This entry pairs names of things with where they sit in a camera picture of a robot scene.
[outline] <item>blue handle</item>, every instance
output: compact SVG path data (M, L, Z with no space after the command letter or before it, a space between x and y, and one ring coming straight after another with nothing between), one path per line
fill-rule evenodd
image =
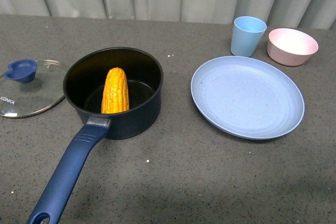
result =
M8 65L8 71L4 77L8 80L29 83L34 80L37 71L37 63L34 60L17 60Z
M27 224L40 224L47 218L48 224L58 223L90 151L108 131L108 127L92 124L80 129L63 154Z

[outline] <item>plate rim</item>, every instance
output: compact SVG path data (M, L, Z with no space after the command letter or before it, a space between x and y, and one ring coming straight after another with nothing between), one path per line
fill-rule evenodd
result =
M239 133L237 134L237 132L232 132L232 131L230 131L228 129L225 129L224 127L222 127L222 126L217 125L216 123L214 123L209 118L209 116L206 113L203 112L203 110L200 108L200 105L195 101L195 94L194 94L194 91L193 91L193 83L194 83L195 76L199 72L200 69L202 69L206 64L209 64L211 61L220 60L221 58L239 58L239 59L242 59L244 61L255 61L258 64L264 65L267 68L273 69L274 71L277 71L278 73L282 74L287 80L289 80L291 82L291 84L293 84L293 86L298 91L298 94L300 95L301 102L302 102L302 113L301 113L301 116L300 116L300 119L298 120L298 122L292 128L290 128L289 130L287 130L287 131L285 131L285 132L283 132L281 134L274 134L273 136L270 136L270 137L255 137L255 136L250 136L250 135L247 135L247 134L239 134ZM303 117L304 117L305 101L304 101L303 95L302 95L299 87L296 85L296 83L288 75L286 75L280 69L278 69L278 68L272 66L271 64L268 64L268 63L266 63L266 62L264 62L262 60L258 60L258 59L254 59L254 58L250 58L250 57L244 57L244 56L219 56L219 57L210 59L210 60L204 62L202 65L200 65L196 69L196 71L194 72L194 74L192 76L190 87L191 87L191 94L192 94L193 101L194 101L197 109L199 110L199 112L203 115L203 117L205 117L212 125L214 125L218 129L220 129L220 130L222 130L222 131L224 131L224 132L226 132L226 133L228 133L230 135L233 135L233 136L237 136L237 137L241 137L241 138L245 138L245 139L249 139L249 140L270 140L270 139L273 139L273 138L278 138L278 137L284 136L284 135L292 132L295 128L297 128L298 125L302 122Z

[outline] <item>pan rim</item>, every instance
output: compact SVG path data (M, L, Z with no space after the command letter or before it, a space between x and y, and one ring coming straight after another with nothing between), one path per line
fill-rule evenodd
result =
M123 112L119 112L119 113L110 113L110 114L102 114L102 113L94 113L88 110L85 110L79 106L77 106L72 100L71 98L68 96L68 92L66 91L66 82L68 79L69 74L83 61L85 61L87 58L91 57L92 55L98 54L100 52L104 52L104 51L109 51L109 50L132 50L132 51L137 51L140 52L142 54L145 54L147 56L149 56L155 63L156 65L159 67L160 70L160 83L157 87L157 89L155 90L155 92L152 94L152 96L150 98L148 98L145 102L141 103L140 105L131 108L127 111L123 111ZM163 68L161 66L161 64L159 63L159 61L157 59L155 59L151 54L149 54L148 52L145 52L141 49L138 48L132 48L132 47L108 47L108 48L103 48L94 52L89 53L88 55L85 55L84 57L80 58L79 60L77 60L67 71L67 73L65 74L64 80L63 80L63 93L65 98L67 99L67 101L71 104L71 106L73 106L76 110L82 111L84 113L89 113L95 117L98 118L106 118L106 117L110 117L112 115L122 115L122 114L128 114L128 113L132 113L133 111L139 109L140 107L143 107L144 105L146 105L147 103L151 102L159 92L161 92L161 87L163 85Z

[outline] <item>plastic cup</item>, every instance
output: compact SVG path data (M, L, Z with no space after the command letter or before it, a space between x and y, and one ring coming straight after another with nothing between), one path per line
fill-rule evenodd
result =
M267 25L259 18L242 16L235 19L231 41L231 53L250 57L262 38Z

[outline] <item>handle hole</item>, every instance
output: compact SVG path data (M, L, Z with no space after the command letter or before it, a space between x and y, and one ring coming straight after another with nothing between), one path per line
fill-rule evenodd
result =
M36 217L34 224L48 224L50 221L50 216L46 213L40 214Z
M46 218L46 219L43 219L40 224L48 224L49 223L49 220L50 218Z

